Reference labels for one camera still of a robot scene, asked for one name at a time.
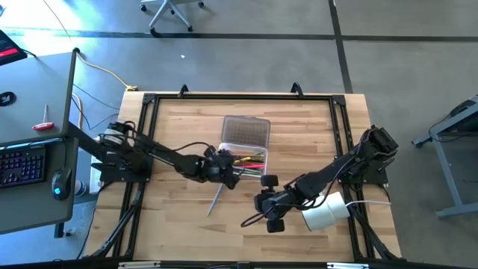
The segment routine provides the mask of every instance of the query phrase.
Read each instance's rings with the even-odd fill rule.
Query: keyboard
[[[44,146],[0,150],[0,189],[45,181]]]

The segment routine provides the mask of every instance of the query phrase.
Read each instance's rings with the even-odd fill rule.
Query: white tape roll
[[[323,196],[316,199],[314,205],[322,202]],[[349,211],[339,192],[329,194],[325,203],[318,208],[302,211],[305,224],[310,231],[322,229],[331,225],[341,218],[349,217]]]

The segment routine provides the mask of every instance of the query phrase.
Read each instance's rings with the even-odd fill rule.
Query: desk
[[[477,185],[474,181],[478,156],[478,137],[474,134],[478,124],[477,101],[476,96],[467,100],[466,102],[473,103],[469,108],[436,123],[426,135],[412,141],[415,148],[421,148],[427,142],[435,144],[438,160],[455,204],[453,207],[437,211],[438,217],[451,217],[478,211]]]
[[[100,154],[97,142],[68,121],[77,51],[27,58],[0,69],[0,93],[16,94],[14,103],[0,107],[0,146],[64,140],[46,145],[44,182],[0,190],[0,204],[4,205],[0,215],[5,216],[0,223],[0,234],[69,220],[78,148],[95,156]],[[48,121],[55,127],[36,132],[31,127],[42,122],[45,105],[48,105]],[[52,176],[61,167],[72,170],[72,192],[65,200],[57,201],[52,196]],[[55,231],[56,237],[61,234],[62,231]]]
[[[121,120],[138,122],[143,94],[125,93],[119,114]],[[370,127],[367,105],[364,95],[349,94],[345,97],[353,140],[356,142],[363,131]],[[324,101],[161,100],[154,138],[170,148],[194,141],[205,141],[217,146],[221,142],[225,115],[270,120],[268,173],[277,174],[280,185],[302,173],[325,167],[336,154],[329,104]],[[145,126],[144,131],[148,132],[148,126]],[[203,147],[195,146],[181,153],[202,154],[203,151]],[[97,250],[116,226],[124,188],[125,184],[113,183],[100,193],[85,254]],[[291,211],[284,218],[285,232],[268,234],[264,221],[241,228],[240,223],[255,213],[253,197],[261,190],[259,180],[243,177],[233,191],[222,192],[208,217],[206,213],[217,188],[215,184],[186,180],[173,168],[156,161],[151,181],[146,186],[134,259],[264,262],[353,260],[345,220],[327,229],[309,232],[300,212]],[[384,191],[377,186],[364,186],[364,195],[368,200],[387,200]],[[367,204],[367,212],[370,225],[389,250],[399,256],[390,207]],[[364,253],[361,232],[358,237]]]

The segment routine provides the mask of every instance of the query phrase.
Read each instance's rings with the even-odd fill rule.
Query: chair base
[[[142,0],[141,2],[145,3],[145,2],[153,2],[153,1],[157,1],[157,0]],[[186,17],[181,13],[181,11],[179,11],[178,7],[176,6],[177,4],[187,4],[192,2],[197,2],[200,8],[204,8],[204,3],[202,2],[202,0],[163,0],[163,4],[159,8],[158,12],[156,12],[155,16],[152,18],[152,21],[149,23],[149,30],[151,31],[151,33],[152,34],[153,32],[156,33],[154,28],[155,24],[168,10],[171,10],[172,15],[178,15],[179,19],[181,19],[187,26],[188,31],[193,31],[193,26],[189,23]],[[140,9],[141,11],[145,12],[147,10],[146,5],[141,4]]]

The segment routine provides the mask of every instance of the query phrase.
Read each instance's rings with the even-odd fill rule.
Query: wooden table
[[[137,123],[143,94],[125,93],[119,114],[121,120]],[[347,94],[345,97],[356,143],[363,131],[370,127],[367,104],[361,94]],[[302,173],[320,170],[335,155],[329,105],[324,101],[161,100],[155,140],[170,148],[194,141],[218,146],[225,115],[270,120],[267,169],[269,174],[279,176],[280,186]],[[339,123],[341,137],[344,137],[341,120]],[[203,146],[192,146],[181,153],[201,155],[203,151]],[[124,183],[114,183],[99,195],[86,254],[97,250],[116,226],[124,188]],[[293,210],[284,218],[284,232],[267,233],[264,220],[241,228],[240,223],[255,213],[253,197],[261,190],[259,180],[244,177],[233,191],[224,188],[208,217],[206,213],[217,188],[218,185],[212,183],[200,184],[186,180],[173,168],[156,161],[151,182],[146,186],[134,259],[257,262],[353,260],[346,220],[320,231],[309,232],[301,213]],[[335,185],[332,191],[340,189]],[[374,185],[364,186],[364,196],[368,200],[387,200],[383,189]],[[388,249],[399,256],[400,248],[390,207],[367,204],[367,212],[370,225]],[[361,230],[358,231],[361,251],[364,253],[363,236]],[[123,248],[129,235],[128,229],[126,232]]]

